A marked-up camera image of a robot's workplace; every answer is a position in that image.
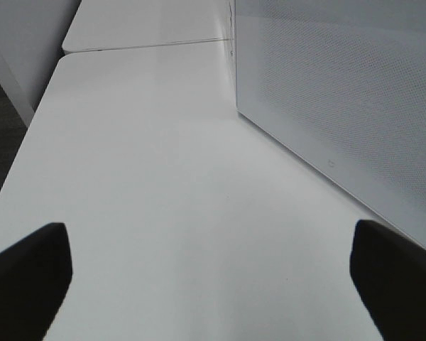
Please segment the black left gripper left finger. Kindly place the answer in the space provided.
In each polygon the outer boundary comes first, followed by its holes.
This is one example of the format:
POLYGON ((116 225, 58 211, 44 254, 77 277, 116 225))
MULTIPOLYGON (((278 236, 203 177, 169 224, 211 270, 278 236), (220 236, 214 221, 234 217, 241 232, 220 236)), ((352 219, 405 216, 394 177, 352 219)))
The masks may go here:
POLYGON ((0 252, 0 340, 42 340, 72 281, 66 226, 47 224, 0 252))

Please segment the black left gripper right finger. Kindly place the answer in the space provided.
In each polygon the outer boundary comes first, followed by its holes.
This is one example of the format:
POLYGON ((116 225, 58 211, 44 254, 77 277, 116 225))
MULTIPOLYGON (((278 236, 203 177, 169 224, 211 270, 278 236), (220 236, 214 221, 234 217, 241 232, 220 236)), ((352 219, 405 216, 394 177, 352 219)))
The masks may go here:
POLYGON ((426 340, 426 250, 373 220, 354 230, 349 273, 384 340, 426 340))

